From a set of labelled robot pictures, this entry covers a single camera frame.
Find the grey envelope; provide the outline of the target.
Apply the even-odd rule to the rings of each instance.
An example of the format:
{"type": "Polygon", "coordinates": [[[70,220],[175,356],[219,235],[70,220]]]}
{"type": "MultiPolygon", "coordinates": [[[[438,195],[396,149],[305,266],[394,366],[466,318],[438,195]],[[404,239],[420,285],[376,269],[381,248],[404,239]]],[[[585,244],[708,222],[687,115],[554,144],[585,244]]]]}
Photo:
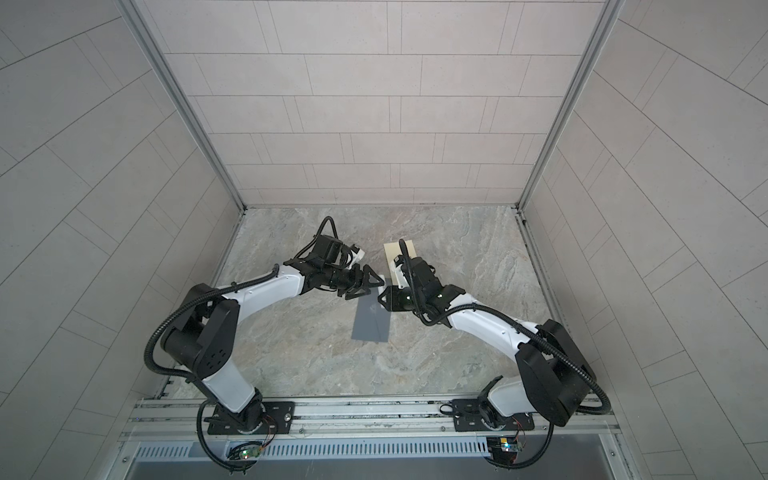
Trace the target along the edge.
{"type": "Polygon", "coordinates": [[[387,343],[390,334],[391,313],[378,301],[377,292],[358,299],[351,339],[387,343]]]}

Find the cream yellow envelope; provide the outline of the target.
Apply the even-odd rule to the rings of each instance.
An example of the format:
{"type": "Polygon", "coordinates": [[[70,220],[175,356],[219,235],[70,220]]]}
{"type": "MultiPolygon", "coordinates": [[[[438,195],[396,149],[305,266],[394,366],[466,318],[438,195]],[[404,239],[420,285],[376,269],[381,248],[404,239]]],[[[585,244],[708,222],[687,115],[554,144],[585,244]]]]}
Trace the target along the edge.
{"type": "Polygon", "coordinates": [[[398,241],[385,243],[384,251],[389,269],[391,284],[399,289],[408,287],[408,281],[402,267],[404,265],[403,252],[398,241]]]}

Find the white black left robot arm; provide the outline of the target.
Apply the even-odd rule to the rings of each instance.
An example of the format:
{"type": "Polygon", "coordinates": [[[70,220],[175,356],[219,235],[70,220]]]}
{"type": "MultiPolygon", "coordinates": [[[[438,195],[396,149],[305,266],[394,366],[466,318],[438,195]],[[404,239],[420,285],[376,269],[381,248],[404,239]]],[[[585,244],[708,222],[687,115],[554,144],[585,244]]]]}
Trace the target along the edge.
{"type": "Polygon", "coordinates": [[[145,348],[145,364],[194,384],[219,409],[231,431],[251,433],[265,422],[261,392],[238,370],[232,354],[240,324],[280,301],[312,290],[354,300],[377,293],[384,279],[360,261],[364,252],[335,236],[318,234],[297,255],[255,280],[193,287],[145,348]]]}

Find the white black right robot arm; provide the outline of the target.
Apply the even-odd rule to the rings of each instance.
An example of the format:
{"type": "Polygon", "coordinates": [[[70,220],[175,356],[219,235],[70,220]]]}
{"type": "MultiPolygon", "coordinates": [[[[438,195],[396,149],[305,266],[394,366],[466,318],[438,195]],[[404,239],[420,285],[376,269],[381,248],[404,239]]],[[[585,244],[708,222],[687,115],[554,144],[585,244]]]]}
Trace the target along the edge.
{"type": "Polygon", "coordinates": [[[562,427],[581,407],[593,374],[562,325],[515,319],[484,305],[464,289],[442,284],[420,257],[399,254],[390,271],[394,284],[378,297],[386,310],[408,311],[426,326],[468,333],[516,362],[516,377],[499,376],[478,396],[478,414],[489,428],[534,412],[562,427]]]}

